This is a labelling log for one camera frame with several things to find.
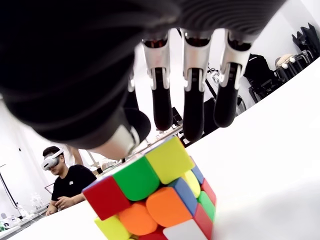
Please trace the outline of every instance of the short dark hair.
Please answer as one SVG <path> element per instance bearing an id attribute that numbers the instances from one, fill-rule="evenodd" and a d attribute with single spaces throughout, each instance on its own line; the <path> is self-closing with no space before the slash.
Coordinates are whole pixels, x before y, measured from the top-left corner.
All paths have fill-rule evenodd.
<path id="1" fill-rule="evenodd" d="M 45 150 L 43 150 L 42 155 L 45 157 L 48 154 L 55 154 L 55 153 L 57 153 L 59 151 L 60 151 L 60 148 L 58 148 L 57 146 L 50 146 L 50 147 L 47 147 Z"/>

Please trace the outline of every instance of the laptop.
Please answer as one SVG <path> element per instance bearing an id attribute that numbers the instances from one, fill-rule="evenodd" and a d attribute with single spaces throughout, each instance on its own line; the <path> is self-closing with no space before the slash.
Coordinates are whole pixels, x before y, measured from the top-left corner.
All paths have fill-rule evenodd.
<path id="1" fill-rule="evenodd" d="M 50 184 L 49 186 L 44 187 L 45 190 L 47 190 L 51 195 L 54 192 L 54 183 Z"/>

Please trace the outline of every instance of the white table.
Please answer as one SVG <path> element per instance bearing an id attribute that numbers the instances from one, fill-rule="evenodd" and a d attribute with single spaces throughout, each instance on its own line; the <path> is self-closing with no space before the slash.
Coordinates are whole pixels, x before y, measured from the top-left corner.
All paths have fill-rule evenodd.
<path id="1" fill-rule="evenodd" d="M 0 239 L 4 239 L 6 236 L 8 236 L 9 234 L 14 233 L 15 231 L 17 231 L 20 228 L 19 226 L 14 226 L 8 230 L 5 231 L 0 231 Z"/>
<path id="2" fill-rule="evenodd" d="M 215 240 L 320 239 L 318 69 L 320 59 L 187 148 L 217 195 Z M 11 240 L 105 240 L 95 217 L 85 201 Z"/>

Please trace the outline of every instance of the white vr headset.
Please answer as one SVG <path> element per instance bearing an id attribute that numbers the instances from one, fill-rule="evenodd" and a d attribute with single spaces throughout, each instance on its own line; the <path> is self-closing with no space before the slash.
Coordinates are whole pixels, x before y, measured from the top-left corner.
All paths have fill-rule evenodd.
<path id="1" fill-rule="evenodd" d="M 47 156 L 43 163 L 41 164 L 41 167 L 43 170 L 50 170 L 50 168 L 55 167 L 59 164 L 59 158 L 58 156 L 64 152 L 63 149 L 60 149 L 55 154 L 51 156 Z"/>

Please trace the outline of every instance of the black t-shirt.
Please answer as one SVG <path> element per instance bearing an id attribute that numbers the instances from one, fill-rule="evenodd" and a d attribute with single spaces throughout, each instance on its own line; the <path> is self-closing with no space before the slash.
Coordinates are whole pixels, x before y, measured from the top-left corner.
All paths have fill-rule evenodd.
<path id="1" fill-rule="evenodd" d="M 85 166 L 71 166 L 65 178 L 58 177 L 55 180 L 51 200 L 58 201 L 59 197 L 71 198 L 78 195 L 96 179 L 96 176 Z"/>

